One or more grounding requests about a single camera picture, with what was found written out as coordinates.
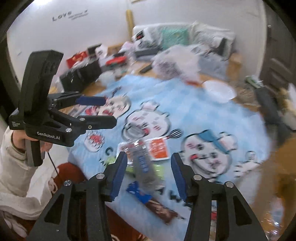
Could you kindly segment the black box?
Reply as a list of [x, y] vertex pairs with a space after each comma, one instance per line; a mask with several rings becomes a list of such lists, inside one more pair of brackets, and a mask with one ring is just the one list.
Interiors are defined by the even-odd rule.
[[95, 82], [101, 73], [99, 61], [87, 59], [62, 74], [60, 82], [65, 92], [82, 92], [89, 84]]

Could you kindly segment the white plastic bag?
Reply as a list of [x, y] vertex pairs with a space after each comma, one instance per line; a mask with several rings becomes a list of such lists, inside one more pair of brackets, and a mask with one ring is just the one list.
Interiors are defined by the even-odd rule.
[[180, 78], [184, 82], [201, 83], [200, 56], [182, 45], [174, 45], [152, 58], [153, 72], [163, 80]]

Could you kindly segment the white plastic bowl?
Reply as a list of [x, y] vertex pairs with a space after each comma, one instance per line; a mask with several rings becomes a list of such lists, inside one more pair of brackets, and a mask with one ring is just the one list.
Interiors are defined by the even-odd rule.
[[235, 89], [224, 81], [207, 80], [202, 84], [202, 87], [206, 94], [218, 103], [227, 103], [237, 96]]

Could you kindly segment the dark brown door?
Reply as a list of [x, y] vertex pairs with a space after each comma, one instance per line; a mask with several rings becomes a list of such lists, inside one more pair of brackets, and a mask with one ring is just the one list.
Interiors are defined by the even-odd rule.
[[278, 14], [267, 4], [264, 7], [267, 34], [260, 79], [273, 90], [288, 89], [295, 84], [295, 40]]

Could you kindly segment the teal patterned pillow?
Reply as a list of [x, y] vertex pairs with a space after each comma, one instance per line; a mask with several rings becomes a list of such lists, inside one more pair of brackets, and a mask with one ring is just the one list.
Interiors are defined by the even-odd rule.
[[174, 45], [189, 45], [189, 31], [187, 28], [165, 27], [161, 31], [161, 48], [168, 49]]

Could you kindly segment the blue cartoon tablecloth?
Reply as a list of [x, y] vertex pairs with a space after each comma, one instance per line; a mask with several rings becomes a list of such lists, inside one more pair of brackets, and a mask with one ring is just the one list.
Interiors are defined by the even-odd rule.
[[69, 161], [87, 178], [104, 171], [132, 139], [161, 138], [195, 173], [211, 182], [234, 182], [267, 160], [271, 147], [263, 119], [233, 101], [214, 102], [203, 89], [179, 79], [127, 75], [107, 85], [106, 104], [88, 115], [112, 115], [116, 127], [87, 131]]

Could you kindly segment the blue brown chocolate bar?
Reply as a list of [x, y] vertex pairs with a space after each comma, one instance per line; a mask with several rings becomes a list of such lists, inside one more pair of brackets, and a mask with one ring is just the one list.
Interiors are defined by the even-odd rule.
[[126, 191], [129, 194], [135, 196], [139, 202], [141, 202], [147, 209], [160, 218], [166, 225], [169, 225], [174, 219], [185, 220], [185, 218], [180, 216], [177, 212], [165, 207], [150, 194], [146, 194], [140, 190], [137, 181], [130, 183], [127, 186]]

